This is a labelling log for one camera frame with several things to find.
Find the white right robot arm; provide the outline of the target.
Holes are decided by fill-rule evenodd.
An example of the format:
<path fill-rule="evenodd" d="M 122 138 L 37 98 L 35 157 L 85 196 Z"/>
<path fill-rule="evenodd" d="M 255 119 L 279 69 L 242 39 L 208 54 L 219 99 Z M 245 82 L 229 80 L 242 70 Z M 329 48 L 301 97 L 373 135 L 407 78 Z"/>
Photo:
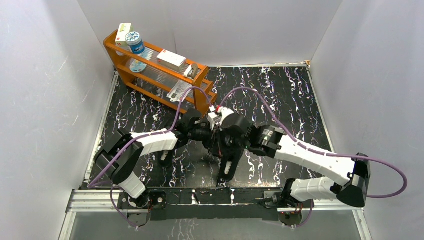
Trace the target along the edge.
<path fill-rule="evenodd" d="M 315 199 L 337 199 L 355 208 L 366 204 L 370 164 L 365 155 L 342 158 L 334 153 L 292 139 L 278 127 L 256 127 L 243 116 L 229 112 L 208 118 L 211 129 L 220 137 L 220 148 L 240 148 L 257 156 L 283 160 L 321 174 L 320 178 L 286 181 L 281 193 L 288 207 Z"/>

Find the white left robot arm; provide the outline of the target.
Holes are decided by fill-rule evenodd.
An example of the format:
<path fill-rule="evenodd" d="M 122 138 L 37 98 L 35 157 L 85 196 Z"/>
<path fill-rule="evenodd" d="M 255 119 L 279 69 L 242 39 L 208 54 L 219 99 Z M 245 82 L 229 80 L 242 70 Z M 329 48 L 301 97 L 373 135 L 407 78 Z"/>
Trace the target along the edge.
<path fill-rule="evenodd" d="M 101 169 L 99 177 L 107 176 L 130 196 L 137 208 L 149 203 L 147 187 L 134 172 L 140 157 L 153 153 L 173 152 L 193 141 L 209 141 L 213 124 L 202 114 L 190 109 L 167 128 L 151 132 L 130 133 L 119 129 L 95 155 L 94 162 Z"/>

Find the black canvas shoe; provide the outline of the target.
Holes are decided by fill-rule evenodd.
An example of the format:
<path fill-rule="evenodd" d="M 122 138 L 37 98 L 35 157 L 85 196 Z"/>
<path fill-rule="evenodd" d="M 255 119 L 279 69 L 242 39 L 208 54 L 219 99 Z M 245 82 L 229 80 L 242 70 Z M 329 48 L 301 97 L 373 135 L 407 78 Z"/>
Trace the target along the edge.
<path fill-rule="evenodd" d="M 175 156 L 174 150 L 160 151 L 158 153 L 158 163 L 162 168 L 169 168 L 173 165 Z"/>
<path fill-rule="evenodd" d="M 220 147 L 218 149 L 220 167 L 217 182 L 219 184 L 229 182 L 234 178 L 244 152 L 245 150 L 241 147 Z"/>

